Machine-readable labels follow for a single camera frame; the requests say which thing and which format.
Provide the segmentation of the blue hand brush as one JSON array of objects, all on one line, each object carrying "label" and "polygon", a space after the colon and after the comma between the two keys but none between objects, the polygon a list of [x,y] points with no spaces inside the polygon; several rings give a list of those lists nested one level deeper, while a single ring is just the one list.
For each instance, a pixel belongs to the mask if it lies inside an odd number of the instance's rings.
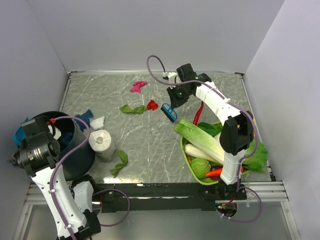
[{"label": "blue hand brush", "polygon": [[178,119],[177,112],[171,107],[170,104],[163,103],[160,109],[172,123]]}]

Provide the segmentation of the red paper scrap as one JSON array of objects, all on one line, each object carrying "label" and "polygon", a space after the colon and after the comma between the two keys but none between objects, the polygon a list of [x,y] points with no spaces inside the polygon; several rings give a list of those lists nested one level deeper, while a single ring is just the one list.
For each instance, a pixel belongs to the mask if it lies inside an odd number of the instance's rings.
[{"label": "red paper scrap", "polygon": [[148,111],[150,110],[155,111],[156,109],[158,109],[159,105],[154,100],[151,99],[146,107]]}]

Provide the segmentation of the blue plastic dustpan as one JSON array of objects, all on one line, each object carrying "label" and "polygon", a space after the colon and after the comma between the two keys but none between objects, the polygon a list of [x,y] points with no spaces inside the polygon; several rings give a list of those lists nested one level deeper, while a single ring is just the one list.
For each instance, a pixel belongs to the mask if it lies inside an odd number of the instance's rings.
[{"label": "blue plastic dustpan", "polygon": [[18,127],[15,134],[13,135],[13,141],[16,143],[18,147],[21,146],[22,141],[26,138],[26,133],[22,127],[22,124]]}]

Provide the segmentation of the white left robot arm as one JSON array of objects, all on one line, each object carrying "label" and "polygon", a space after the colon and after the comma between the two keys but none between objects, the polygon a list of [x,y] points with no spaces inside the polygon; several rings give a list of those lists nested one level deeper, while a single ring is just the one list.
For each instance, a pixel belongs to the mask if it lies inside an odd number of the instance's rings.
[{"label": "white left robot arm", "polygon": [[52,120],[40,115],[23,122],[21,127],[26,137],[21,141],[17,164],[44,196],[55,222],[57,239],[92,239],[101,232],[92,204],[99,195],[99,188],[88,174],[68,185],[63,170],[63,163],[87,144],[89,137],[60,157],[60,144],[55,139]]}]

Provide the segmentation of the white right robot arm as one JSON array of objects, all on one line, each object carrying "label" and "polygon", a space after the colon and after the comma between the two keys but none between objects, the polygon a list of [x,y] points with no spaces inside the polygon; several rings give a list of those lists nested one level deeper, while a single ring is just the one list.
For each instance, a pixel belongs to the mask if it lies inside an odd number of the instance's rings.
[{"label": "white right robot arm", "polygon": [[222,129],[219,139],[185,119],[180,120],[176,130],[192,145],[221,161],[220,179],[224,183],[218,187],[218,193],[223,199],[230,199],[236,193],[234,184],[241,177],[242,162],[256,132],[251,113],[234,105],[207,74],[197,74],[189,63],[176,72],[164,71],[162,77],[168,81],[167,92],[172,109],[185,104],[190,96],[195,96],[220,121]]}]

